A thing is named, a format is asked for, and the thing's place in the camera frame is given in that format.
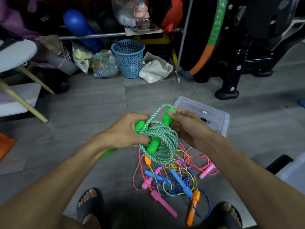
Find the blue basket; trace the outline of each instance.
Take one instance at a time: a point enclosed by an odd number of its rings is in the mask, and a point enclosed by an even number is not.
[[[145,45],[137,40],[124,39],[112,44],[111,49],[116,55],[122,75],[128,79],[139,77]]]

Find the black sandal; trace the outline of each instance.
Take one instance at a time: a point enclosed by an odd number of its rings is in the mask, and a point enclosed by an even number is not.
[[[83,223],[85,217],[89,214],[94,215],[101,228],[111,228],[109,226],[107,217],[104,213],[103,207],[104,207],[104,200],[101,191],[98,188],[90,188],[94,189],[96,191],[96,197],[90,198],[88,201],[84,202],[80,207],[77,205],[77,221],[79,223]],[[86,195],[86,193],[89,192],[87,190],[79,199],[78,203],[82,200],[82,198]]]
[[[204,228],[207,229],[216,229],[219,227],[226,227],[227,229],[242,228],[242,218],[240,217],[240,214],[237,211],[237,209],[232,205],[232,208],[234,208],[241,226],[238,224],[236,219],[234,219],[234,217],[231,215],[230,212],[223,209],[223,205],[225,203],[226,202],[220,202],[213,208],[211,214],[203,222]]]

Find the hand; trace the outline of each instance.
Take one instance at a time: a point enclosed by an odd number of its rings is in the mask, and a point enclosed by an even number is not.
[[[149,144],[151,138],[135,132],[135,124],[141,120],[148,121],[149,115],[128,113],[109,128],[95,135],[89,143],[95,144],[99,150],[102,147],[110,149],[124,149],[136,144]]]
[[[195,149],[204,152],[204,139],[207,139],[215,131],[195,113],[185,109],[174,110],[176,113],[168,112],[168,115],[174,120],[170,127],[178,133],[179,138]]]

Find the person's right hand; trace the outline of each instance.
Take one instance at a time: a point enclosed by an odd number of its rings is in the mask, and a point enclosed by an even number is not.
[[[190,146],[204,152],[204,140],[208,139],[214,130],[203,122],[195,113],[185,109],[174,109],[168,115],[174,120],[170,127],[178,133],[179,138]]]

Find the basket rim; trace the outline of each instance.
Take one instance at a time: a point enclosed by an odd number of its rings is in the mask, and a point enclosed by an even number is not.
[[[137,43],[142,44],[143,48],[142,48],[142,50],[140,50],[140,51],[138,51],[138,52],[135,52],[135,53],[131,53],[131,54],[124,54],[124,53],[116,52],[116,51],[114,50],[114,47],[116,46],[117,43],[122,43],[122,42],[137,42]],[[111,50],[112,50],[115,54],[117,54],[117,55],[132,56],[132,55],[137,55],[137,54],[142,53],[142,52],[145,50],[145,44],[144,44],[143,42],[141,42],[141,41],[134,40],[134,39],[123,39],[123,40],[117,41],[116,43],[113,43],[113,44],[111,45]]]

